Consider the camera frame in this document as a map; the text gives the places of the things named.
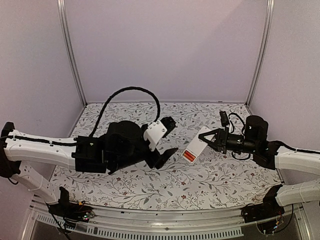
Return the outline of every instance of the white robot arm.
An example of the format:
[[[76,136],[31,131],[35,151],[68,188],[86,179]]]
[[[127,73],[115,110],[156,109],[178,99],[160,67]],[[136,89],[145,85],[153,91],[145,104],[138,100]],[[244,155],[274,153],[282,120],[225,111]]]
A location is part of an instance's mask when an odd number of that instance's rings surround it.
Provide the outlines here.
[[[87,222],[94,216],[92,208],[71,203],[66,189],[49,182],[28,162],[112,174],[145,160],[150,168],[159,169],[177,148],[160,154],[156,146],[175,126],[171,117],[142,127],[131,121],[121,121],[111,123],[101,137],[51,138],[20,132],[12,122],[7,122],[0,138],[0,177],[26,186],[45,201],[52,214]]]
[[[248,153],[261,167],[289,169],[320,176],[320,151],[292,148],[281,141],[267,141],[268,123],[259,116],[249,116],[242,134],[232,134],[226,112],[220,112],[224,128],[210,130],[203,127],[193,138],[182,157],[194,163],[206,146],[226,154]],[[284,212],[283,206],[320,201],[320,178],[295,185],[275,185],[263,198],[263,203],[248,205],[242,209],[246,222],[275,217]]]

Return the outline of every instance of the leaf pattern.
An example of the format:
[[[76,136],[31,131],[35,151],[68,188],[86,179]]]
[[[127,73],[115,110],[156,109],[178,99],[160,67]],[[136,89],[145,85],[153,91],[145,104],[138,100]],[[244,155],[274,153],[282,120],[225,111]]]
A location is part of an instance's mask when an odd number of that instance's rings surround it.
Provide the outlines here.
[[[89,104],[73,131],[87,136],[92,131],[102,104]],[[228,208],[260,203],[272,186],[280,183],[276,171],[264,169],[252,160],[239,161],[207,147],[196,163],[180,157],[203,126],[220,128],[219,111],[235,112],[244,120],[249,115],[243,104],[162,103],[161,118],[171,116],[177,127],[157,146],[179,150],[159,170],[145,162],[121,169],[112,175],[81,173],[56,166],[51,182],[64,186],[73,201],[92,205],[142,210],[199,210]],[[95,136],[106,133],[111,122],[133,121],[140,126],[155,120],[153,103],[110,103]],[[238,134],[242,124],[231,116]]]

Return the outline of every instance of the black cable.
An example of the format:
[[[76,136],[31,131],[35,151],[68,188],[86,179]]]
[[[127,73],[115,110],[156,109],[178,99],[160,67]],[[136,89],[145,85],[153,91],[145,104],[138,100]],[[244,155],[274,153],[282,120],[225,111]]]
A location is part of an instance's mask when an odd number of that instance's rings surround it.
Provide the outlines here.
[[[289,226],[289,224],[291,223],[292,218],[294,217],[294,209],[295,209],[295,207],[294,207],[293,204],[291,204],[291,206],[292,206],[291,216],[290,216],[290,219],[289,219],[288,223],[287,223],[283,228],[281,228],[279,231],[275,231],[275,232],[274,232],[275,234],[276,234],[276,233],[280,233],[280,232],[282,232],[283,230],[285,230],[285,229]]]
[[[241,133],[242,133],[242,135],[245,135],[245,134],[244,134],[244,130],[245,130],[245,126],[246,126],[245,121],[243,121],[243,119],[242,119],[237,113],[235,113],[235,112],[229,113],[228,117],[230,117],[230,116],[232,116],[232,115],[236,116],[236,117],[241,121],[241,123],[242,123],[242,125],[243,125],[242,130],[241,130]],[[231,126],[232,126],[232,131],[231,131],[231,134],[232,134],[232,133],[235,131],[235,126],[234,126],[234,124],[233,124],[233,122],[232,122],[231,120],[229,120],[229,122],[230,122],[230,124],[231,124]]]
[[[13,182],[9,177],[8,177],[8,180],[9,180],[9,182],[10,183],[12,183],[13,185],[17,185],[19,182],[17,181],[17,182]]]
[[[158,118],[160,117],[160,103],[159,103],[159,100],[158,98],[156,97],[156,95],[154,93],[152,93],[151,91],[145,89],[145,88],[142,88],[142,87],[138,87],[138,86],[129,86],[129,87],[125,87],[125,88],[122,88],[116,92],[114,92],[107,100],[106,102],[104,103],[100,113],[99,113],[99,116],[98,116],[98,119],[97,121],[95,122],[95,125],[94,125],[94,128],[92,130],[92,132],[90,133],[89,135],[89,138],[87,140],[84,140],[84,141],[80,141],[80,142],[71,142],[71,143],[68,143],[68,142],[59,142],[59,141],[49,141],[47,139],[42,139],[42,138],[31,138],[31,137],[26,137],[26,136],[13,136],[13,135],[10,135],[10,136],[2,136],[0,137],[0,140],[1,139],[5,139],[5,138],[9,138],[9,139],[18,139],[18,140],[26,140],[26,141],[30,141],[30,142],[37,142],[37,143],[44,143],[44,144],[52,144],[52,145],[56,145],[56,146],[67,146],[67,147],[74,147],[74,146],[78,146],[78,145],[82,145],[86,142],[89,142],[90,141],[90,138],[92,138],[98,128],[98,125],[99,125],[99,122],[103,116],[103,113],[108,105],[108,103],[110,103],[110,101],[118,94],[122,93],[122,92],[125,92],[125,91],[129,91],[129,90],[137,90],[137,91],[141,91],[141,92],[144,92],[144,93],[147,93],[149,94],[151,97],[153,97],[155,103],[156,103],[156,107],[157,107],[157,112],[156,112],[156,118],[155,118],[155,122],[158,120]]]
[[[320,154],[320,151],[313,151],[313,150],[294,148],[292,146],[289,146],[289,145],[285,144],[283,141],[274,141],[274,142],[275,143],[279,143],[282,146],[286,147],[287,149],[295,151],[295,152],[306,153],[306,154]]]
[[[249,153],[249,155],[247,157],[244,157],[244,158],[237,158],[236,155],[235,155],[235,152],[231,152],[231,156],[236,159],[236,160],[240,160],[240,161],[244,161],[244,160],[248,160],[251,158],[251,153]]]
[[[49,206],[49,204],[48,204],[48,203],[45,203],[45,204],[46,204],[46,206],[47,206],[47,208],[48,208],[48,210],[49,210],[49,213],[50,213],[51,216],[53,217],[55,223],[59,226],[60,230],[61,230],[62,233],[65,235],[65,237],[66,237],[68,240],[72,240],[72,239],[69,237],[69,235],[67,234],[67,231],[65,231],[65,230],[62,228],[61,224],[58,222],[58,220],[56,219],[55,215],[53,215],[53,214],[50,212],[50,206]]]
[[[77,146],[79,144],[83,144],[86,141],[81,141],[81,142],[59,142],[59,141],[49,141],[47,139],[41,139],[41,138],[31,138],[31,137],[27,137],[27,136],[7,136],[8,139],[18,139],[18,140],[26,140],[26,141],[30,141],[30,142],[37,142],[37,143],[43,143],[43,144],[52,144],[52,145],[56,145],[56,146],[67,146],[67,147],[73,147],[73,146]]]
[[[294,217],[294,209],[295,209],[293,204],[292,204],[291,206],[292,206],[292,210],[291,210],[291,215],[290,215],[290,219],[289,219],[288,223],[287,223],[283,228],[281,228],[279,231],[275,230],[275,231],[273,232],[273,234],[277,234],[277,233],[280,233],[280,232],[284,231],[284,230],[290,225],[290,223],[291,223],[291,221],[292,221],[292,219],[293,219],[293,217]],[[266,235],[266,236],[272,235],[271,233],[269,233],[269,234],[264,234],[264,233],[263,233],[263,232],[264,232],[264,229],[260,229],[259,226],[258,226],[258,223],[256,224],[256,227],[258,228],[258,230],[259,230],[263,235]]]
[[[128,87],[125,87],[125,88],[122,88],[116,92],[114,92],[107,100],[106,102],[104,103],[100,113],[99,113],[99,116],[98,116],[98,119],[97,121],[95,122],[95,125],[94,125],[94,128],[92,130],[92,132],[90,133],[89,137],[92,138],[98,128],[98,125],[99,125],[99,122],[104,114],[104,111],[108,105],[108,103],[110,103],[110,101],[118,94],[122,93],[122,92],[125,92],[125,91],[130,91],[130,90],[137,90],[137,91],[141,91],[141,92],[144,92],[144,93],[147,93],[149,94],[151,97],[153,97],[153,99],[155,100],[155,103],[156,103],[156,107],[157,107],[157,112],[156,112],[156,118],[155,118],[155,122],[158,120],[158,118],[160,117],[160,103],[159,103],[159,100],[158,98],[156,97],[155,94],[153,94],[151,91],[145,89],[145,88],[142,88],[142,87],[138,87],[138,86],[128,86]]]

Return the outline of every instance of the white plastic casing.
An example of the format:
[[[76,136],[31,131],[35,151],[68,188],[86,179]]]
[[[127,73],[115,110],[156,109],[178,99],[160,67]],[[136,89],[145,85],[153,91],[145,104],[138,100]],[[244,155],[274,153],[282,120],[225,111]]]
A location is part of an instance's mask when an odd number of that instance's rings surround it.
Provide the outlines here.
[[[199,158],[201,153],[205,150],[206,146],[208,145],[204,141],[200,140],[198,137],[200,134],[204,134],[207,132],[210,132],[211,129],[209,129],[206,126],[203,126],[200,131],[195,135],[195,137],[192,139],[192,141],[189,143],[189,145],[186,147],[186,149],[182,152],[182,157],[188,161],[190,164],[194,164],[196,160]],[[205,138],[208,140],[212,140],[214,135],[208,135]],[[191,156],[194,157],[193,160],[191,160],[189,157],[186,157],[185,154],[188,154],[188,152],[191,154]]]
[[[143,139],[149,140],[149,148],[153,152],[156,149],[159,141],[166,134],[167,128],[163,125],[161,121],[156,121],[151,123],[147,130],[144,131]]]
[[[13,130],[9,133],[9,136],[45,139],[48,141],[55,141],[60,143],[75,143],[73,137],[42,137],[26,134],[18,130]],[[59,165],[71,170],[75,169],[75,159],[72,157],[72,153],[76,151],[76,146],[50,145],[49,143],[20,140],[16,138],[7,138],[5,142],[7,143],[7,145],[4,148],[4,152],[10,161],[40,162]]]
[[[289,150],[281,146],[274,159],[276,169],[290,169],[320,175],[320,155]],[[275,197],[280,206],[320,200],[320,178],[282,186]]]
[[[57,204],[60,198],[60,189],[53,185],[26,161],[22,161],[19,167],[20,174],[12,175],[11,179],[18,181],[28,188],[30,192],[34,192],[40,196],[47,204]]]
[[[281,146],[274,158],[276,169],[291,169],[320,175],[320,154],[289,150]]]

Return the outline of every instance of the white wall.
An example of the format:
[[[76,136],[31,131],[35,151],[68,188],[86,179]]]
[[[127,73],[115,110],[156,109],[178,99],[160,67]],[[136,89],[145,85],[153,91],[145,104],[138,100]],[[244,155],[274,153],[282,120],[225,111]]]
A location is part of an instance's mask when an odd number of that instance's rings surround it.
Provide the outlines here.
[[[82,106],[63,40],[57,1],[1,1],[0,129],[66,137]],[[49,177],[52,166],[35,168]],[[0,239],[17,240],[32,195],[0,179]]]
[[[320,150],[320,2],[277,0],[251,110],[269,122],[268,139]],[[289,184],[315,176],[284,172]],[[320,239],[319,203],[306,206]]]
[[[88,102],[127,86],[162,101],[245,102],[266,0],[66,0],[65,7]]]

